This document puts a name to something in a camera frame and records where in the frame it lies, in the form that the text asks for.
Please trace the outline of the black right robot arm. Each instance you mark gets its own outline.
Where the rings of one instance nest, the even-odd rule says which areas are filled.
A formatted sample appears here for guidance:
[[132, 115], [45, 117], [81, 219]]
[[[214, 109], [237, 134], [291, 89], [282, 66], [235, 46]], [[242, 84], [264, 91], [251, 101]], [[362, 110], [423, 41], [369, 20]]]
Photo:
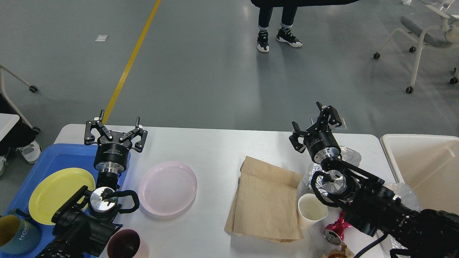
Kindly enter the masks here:
[[385, 181], [342, 159], [341, 149], [331, 127], [340, 127], [337, 110], [317, 102], [320, 114], [305, 131], [292, 122], [289, 140], [300, 153], [308, 151], [311, 160], [319, 164], [310, 186], [317, 199], [328, 207], [338, 207], [343, 219], [360, 232], [383, 236], [367, 245], [356, 258], [391, 235], [403, 248], [390, 250], [390, 257], [457, 258], [459, 256], [458, 215], [443, 210], [407, 208], [400, 198], [388, 189]]

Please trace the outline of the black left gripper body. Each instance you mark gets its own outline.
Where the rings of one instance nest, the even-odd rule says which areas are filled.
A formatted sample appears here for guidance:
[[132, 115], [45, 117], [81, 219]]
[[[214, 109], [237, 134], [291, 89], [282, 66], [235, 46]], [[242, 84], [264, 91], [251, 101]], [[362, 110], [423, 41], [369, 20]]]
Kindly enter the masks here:
[[97, 152], [94, 160], [94, 168], [102, 171], [107, 163], [114, 163], [113, 167], [118, 172], [124, 172], [128, 166], [128, 154], [131, 149], [131, 142], [110, 142], [106, 139], [97, 141]]

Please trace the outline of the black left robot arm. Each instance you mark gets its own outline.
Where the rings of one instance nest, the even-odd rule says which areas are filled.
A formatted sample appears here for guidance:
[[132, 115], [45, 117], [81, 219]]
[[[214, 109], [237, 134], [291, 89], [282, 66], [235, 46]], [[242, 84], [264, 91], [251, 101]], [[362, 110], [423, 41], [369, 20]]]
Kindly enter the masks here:
[[85, 124], [85, 145], [97, 145], [93, 167], [98, 171], [96, 186], [80, 187], [52, 216], [54, 239], [38, 258], [82, 258], [101, 255], [110, 238], [122, 224], [118, 214], [133, 213], [140, 207], [136, 191], [120, 191], [118, 180], [128, 167], [130, 150], [141, 153], [148, 132], [136, 118], [128, 132], [109, 130], [102, 122], [104, 110]]

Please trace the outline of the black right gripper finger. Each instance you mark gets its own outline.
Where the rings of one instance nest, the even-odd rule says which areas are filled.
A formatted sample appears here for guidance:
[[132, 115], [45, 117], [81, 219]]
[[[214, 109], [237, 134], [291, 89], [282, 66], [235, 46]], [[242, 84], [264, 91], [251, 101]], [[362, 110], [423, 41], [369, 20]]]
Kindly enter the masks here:
[[338, 111], [333, 106], [326, 106], [318, 101], [316, 105], [320, 113], [316, 122], [312, 125], [314, 131], [319, 133], [330, 133], [332, 128], [338, 128], [343, 125], [343, 121]]
[[295, 121], [292, 121], [292, 126], [293, 131], [292, 135], [289, 137], [289, 141], [293, 148], [299, 153], [303, 153], [305, 150], [309, 151], [308, 147], [299, 140], [309, 135], [309, 128], [306, 131], [301, 131], [299, 125]]

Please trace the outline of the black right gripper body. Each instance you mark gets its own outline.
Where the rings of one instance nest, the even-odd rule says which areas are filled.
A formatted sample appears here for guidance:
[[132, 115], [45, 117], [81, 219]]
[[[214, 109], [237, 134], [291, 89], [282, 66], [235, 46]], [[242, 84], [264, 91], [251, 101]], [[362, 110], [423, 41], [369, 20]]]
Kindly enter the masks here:
[[314, 163], [321, 163], [328, 157], [341, 155], [341, 149], [331, 131], [307, 132], [304, 144]]

